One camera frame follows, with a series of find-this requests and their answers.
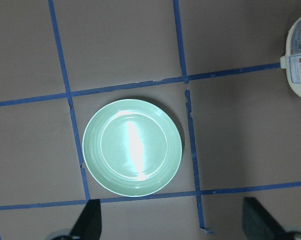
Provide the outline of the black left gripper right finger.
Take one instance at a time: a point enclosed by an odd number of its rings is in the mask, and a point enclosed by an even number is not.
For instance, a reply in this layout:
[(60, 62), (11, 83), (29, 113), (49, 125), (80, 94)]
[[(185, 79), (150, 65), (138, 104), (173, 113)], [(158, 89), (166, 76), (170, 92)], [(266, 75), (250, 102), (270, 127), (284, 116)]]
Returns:
[(285, 235), (284, 228), (255, 197), (244, 197), (242, 229), (248, 240), (276, 240)]

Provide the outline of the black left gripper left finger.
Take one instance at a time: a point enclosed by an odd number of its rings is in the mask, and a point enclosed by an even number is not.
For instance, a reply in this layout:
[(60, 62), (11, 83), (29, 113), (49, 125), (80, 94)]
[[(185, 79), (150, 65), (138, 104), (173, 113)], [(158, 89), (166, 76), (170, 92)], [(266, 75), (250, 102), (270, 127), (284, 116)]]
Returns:
[(99, 240), (102, 234), (102, 214), (99, 199), (89, 200), (70, 231), (72, 240)]

